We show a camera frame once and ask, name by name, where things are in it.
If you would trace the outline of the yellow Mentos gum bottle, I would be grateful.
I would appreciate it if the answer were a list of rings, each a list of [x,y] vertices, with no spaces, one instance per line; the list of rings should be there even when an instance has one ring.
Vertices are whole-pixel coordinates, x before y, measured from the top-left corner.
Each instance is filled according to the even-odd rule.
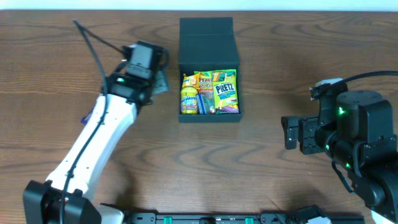
[[[197,114],[198,113],[197,94],[198,94],[198,90],[192,86],[182,88],[182,90],[180,92],[181,114]]]

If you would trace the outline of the small orange candy packet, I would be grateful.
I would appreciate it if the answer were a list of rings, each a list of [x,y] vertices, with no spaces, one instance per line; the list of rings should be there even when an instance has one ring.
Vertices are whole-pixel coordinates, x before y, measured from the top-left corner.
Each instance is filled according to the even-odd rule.
[[[182,88],[193,87],[198,90],[200,88],[199,87],[199,79],[200,79],[200,73],[196,73],[196,74],[190,75],[190,76],[188,76],[187,74],[184,73]]]

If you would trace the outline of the blue Eclipse mints tin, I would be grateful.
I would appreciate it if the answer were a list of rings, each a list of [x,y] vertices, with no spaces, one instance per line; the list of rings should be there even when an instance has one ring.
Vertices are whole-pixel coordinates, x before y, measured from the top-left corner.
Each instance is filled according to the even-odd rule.
[[[206,95],[199,93],[197,94],[198,112],[200,114],[208,114],[210,112],[210,106]]]

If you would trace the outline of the green Haribo gummy bag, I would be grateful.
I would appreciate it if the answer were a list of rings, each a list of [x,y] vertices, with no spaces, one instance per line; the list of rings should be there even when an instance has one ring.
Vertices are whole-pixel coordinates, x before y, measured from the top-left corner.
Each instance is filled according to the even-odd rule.
[[[207,72],[195,72],[200,73],[200,79],[199,79],[199,90],[198,94],[202,93],[206,95],[208,98],[209,106],[210,106],[210,112],[208,114],[216,114],[215,110],[215,103],[214,103],[214,96],[213,96],[213,78],[212,78],[212,73],[213,71],[207,71]]]

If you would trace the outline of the black gift box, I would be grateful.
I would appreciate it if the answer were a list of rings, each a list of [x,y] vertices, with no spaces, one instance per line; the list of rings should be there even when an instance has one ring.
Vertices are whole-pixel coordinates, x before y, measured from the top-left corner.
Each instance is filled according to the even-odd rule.
[[[238,123],[243,117],[239,53],[231,17],[182,17],[179,36],[179,82],[195,71],[235,69],[239,113],[178,114],[181,123]]]

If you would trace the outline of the yellow green Pretz box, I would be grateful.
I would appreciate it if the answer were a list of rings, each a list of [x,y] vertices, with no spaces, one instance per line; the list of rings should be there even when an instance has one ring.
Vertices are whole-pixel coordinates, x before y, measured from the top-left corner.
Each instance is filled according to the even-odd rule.
[[[218,70],[211,75],[216,114],[239,113],[236,70]]]

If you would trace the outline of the dark blue snack bar wrapper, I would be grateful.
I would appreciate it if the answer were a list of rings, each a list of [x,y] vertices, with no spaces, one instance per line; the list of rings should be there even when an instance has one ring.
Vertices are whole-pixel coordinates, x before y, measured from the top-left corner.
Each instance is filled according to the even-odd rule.
[[[87,123],[89,122],[89,120],[93,114],[93,111],[94,111],[94,107],[92,107],[92,109],[86,115],[84,115],[84,117],[82,117],[82,119],[80,120],[80,123],[83,125],[87,125]]]

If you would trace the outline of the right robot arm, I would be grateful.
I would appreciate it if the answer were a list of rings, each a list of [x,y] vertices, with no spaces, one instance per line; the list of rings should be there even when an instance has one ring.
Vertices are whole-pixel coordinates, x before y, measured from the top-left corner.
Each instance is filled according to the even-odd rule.
[[[366,207],[397,223],[397,135],[393,110],[371,90],[329,90],[316,116],[283,116],[286,149],[324,152],[346,190]]]

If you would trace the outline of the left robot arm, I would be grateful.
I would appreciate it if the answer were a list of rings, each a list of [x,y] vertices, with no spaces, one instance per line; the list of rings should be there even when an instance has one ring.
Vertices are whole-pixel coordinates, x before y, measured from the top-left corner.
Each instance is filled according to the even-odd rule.
[[[168,89],[169,52],[138,41],[103,87],[78,139],[45,182],[30,181],[22,198],[27,223],[126,223],[114,205],[93,205],[102,171],[124,132],[152,96]]]

